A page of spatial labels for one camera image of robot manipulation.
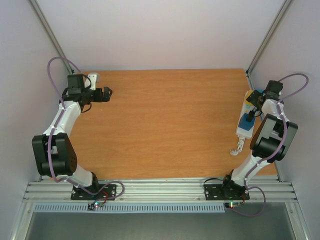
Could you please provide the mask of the white power strip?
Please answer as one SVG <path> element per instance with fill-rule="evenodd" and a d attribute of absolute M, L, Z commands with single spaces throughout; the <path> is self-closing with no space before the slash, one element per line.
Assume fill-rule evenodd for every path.
<path fill-rule="evenodd" d="M 246 92 L 242 108 L 236 128 L 236 135 L 238 137 L 244 137 L 246 139 L 250 139 L 253 136 L 254 125 L 255 125 L 255 117 L 252 119 L 249 117 L 251 111 L 255 109 L 255 106 L 247 101 L 247 98 L 253 93 L 253 90 L 249 90 Z"/>

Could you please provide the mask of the dark blue cube adapter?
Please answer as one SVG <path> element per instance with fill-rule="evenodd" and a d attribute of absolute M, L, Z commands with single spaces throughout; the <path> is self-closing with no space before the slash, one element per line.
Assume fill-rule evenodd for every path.
<path fill-rule="evenodd" d="M 251 122 L 246 121 L 247 113 L 244 113 L 239 120 L 238 127 L 245 131 L 250 131 L 255 124 L 255 118 Z"/>

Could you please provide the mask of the yellow cube socket adapter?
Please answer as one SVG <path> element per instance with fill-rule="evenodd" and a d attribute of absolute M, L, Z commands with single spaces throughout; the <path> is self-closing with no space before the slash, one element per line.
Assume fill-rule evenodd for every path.
<path fill-rule="evenodd" d="M 250 102 L 250 95 L 251 95 L 252 93 L 253 93 L 253 90 L 247 91 L 247 92 L 246 92 L 246 95 L 245 95 L 245 98 L 244 98 L 245 104 L 250 105 L 250 106 L 253 105 L 253 104 Z"/>

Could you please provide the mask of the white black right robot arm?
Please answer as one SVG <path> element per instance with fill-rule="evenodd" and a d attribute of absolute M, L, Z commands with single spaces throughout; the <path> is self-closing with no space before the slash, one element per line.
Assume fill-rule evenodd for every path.
<path fill-rule="evenodd" d="M 280 101 L 283 83 L 270 80 L 263 91 L 254 90 L 244 103 L 251 106 L 250 112 L 241 120 L 252 121 L 256 112 L 264 115 L 263 121 L 251 139 L 251 154 L 236 169 L 225 175 L 220 192 L 227 200 L 242 197 L 249 181 L 264 167 L 281 161 L 288 152 L 298 125 L 289 121 Z"/>

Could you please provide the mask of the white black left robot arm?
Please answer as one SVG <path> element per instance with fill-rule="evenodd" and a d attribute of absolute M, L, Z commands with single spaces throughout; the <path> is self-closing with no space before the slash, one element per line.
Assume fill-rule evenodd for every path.
<path fill-rule="evenodd" d="M 106 86 L 97 87 L 99 78 L 96 72 L 68 75 L 67 88 L 61 95 L 62 100 L 51 125 L 31 141 L 38 173 L 56 182 L 70 182 L 89 199 L 96 199 L 101 187 L 96 175 L 78 163 L 70 134 L 77 118 L 85 113 L 86 105 L 91 107 L 93 103 L 110 101 L 113 91 Z"/>

